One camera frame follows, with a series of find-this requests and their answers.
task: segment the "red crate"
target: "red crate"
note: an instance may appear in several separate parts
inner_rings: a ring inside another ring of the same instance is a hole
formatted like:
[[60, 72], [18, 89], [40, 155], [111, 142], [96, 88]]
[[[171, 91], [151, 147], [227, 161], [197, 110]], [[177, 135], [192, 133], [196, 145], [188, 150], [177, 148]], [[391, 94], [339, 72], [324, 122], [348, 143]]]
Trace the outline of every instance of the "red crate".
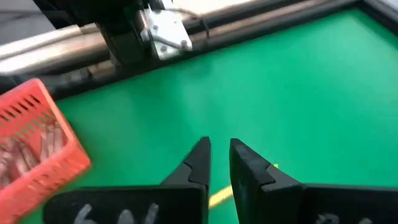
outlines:
[[40, 154], [40, 124], [57, 120], [65, 135], [61, 151], [0, 190], [0, 223], [15, 223], [91, 164], [61, 111], [39, 79], [0, 96], [0, 136], [13, 136]]

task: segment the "black machine part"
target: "black machine part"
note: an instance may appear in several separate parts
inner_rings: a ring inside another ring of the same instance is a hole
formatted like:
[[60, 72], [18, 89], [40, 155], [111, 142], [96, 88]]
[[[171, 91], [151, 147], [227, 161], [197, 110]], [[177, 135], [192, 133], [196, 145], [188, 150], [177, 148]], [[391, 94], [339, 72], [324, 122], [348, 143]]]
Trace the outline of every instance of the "black machine part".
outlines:
[[241, 224], [398, 223], [398, 189], [302, 184], [238, 139], [229, 165]]
[[44, 207], [48, 224], [208, 222], [210, 140], [201, 138], [160, 185], [92, 187], [58, 194]]

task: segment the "metal bracket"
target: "metal bracket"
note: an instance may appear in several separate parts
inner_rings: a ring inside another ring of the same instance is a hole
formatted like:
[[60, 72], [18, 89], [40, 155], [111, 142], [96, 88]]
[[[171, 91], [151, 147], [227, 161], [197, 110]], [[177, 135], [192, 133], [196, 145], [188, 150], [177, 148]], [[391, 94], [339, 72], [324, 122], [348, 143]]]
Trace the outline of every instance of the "metal bracket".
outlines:
[[[171, 8], [173, 3], [171, 0], [163, 0], [164, 6]], [[182, 24], [182, 17], [178, 12], [171, 11], [157, 11], [151, 8], [144, 10], [146, 20], [146, 29], [141, 32], [143, 40], [151, 41], [154, 54], [161, 60], [167, 60], [180, 54], [184, 51], [192, 50], [192, 42], [188, 36], [187, 31]], [[168, 40], [175, 45], [180, 45], [181, 48], [171, 47], [167, 44], [155, 41], [151, 36], [157, 36]]]

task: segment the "green surface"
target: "green surface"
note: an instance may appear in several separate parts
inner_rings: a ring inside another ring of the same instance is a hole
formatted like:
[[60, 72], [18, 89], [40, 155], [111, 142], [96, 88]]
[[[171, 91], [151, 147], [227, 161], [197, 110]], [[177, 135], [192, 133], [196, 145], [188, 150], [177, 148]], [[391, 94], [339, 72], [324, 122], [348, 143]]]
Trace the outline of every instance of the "green surface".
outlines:
[[[74, 96], [57, 103], [93, 168], [68, 189], [158, 184], [206, 135], [212, 194], [232, 137], [302, 182], [398, 186], [397, 83], [397, 37], [346, 11]], [[231, 199], [210, 211], [237, 222]]]

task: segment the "yellow object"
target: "yellow object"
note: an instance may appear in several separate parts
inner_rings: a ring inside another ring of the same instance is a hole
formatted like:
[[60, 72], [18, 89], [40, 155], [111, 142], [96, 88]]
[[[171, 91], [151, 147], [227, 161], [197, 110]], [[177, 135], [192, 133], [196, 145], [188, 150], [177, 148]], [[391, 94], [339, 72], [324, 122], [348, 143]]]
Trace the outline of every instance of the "yellow object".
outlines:
[[[279, 169], [278, 164], [274, 164], [274, 167]], [[229, 199], [232, 195], [233, 195], [232, 186], [229, 185], [210, 197], [209, 208], [214, 208], [215, 206], [223, 203], [225, 200]]]

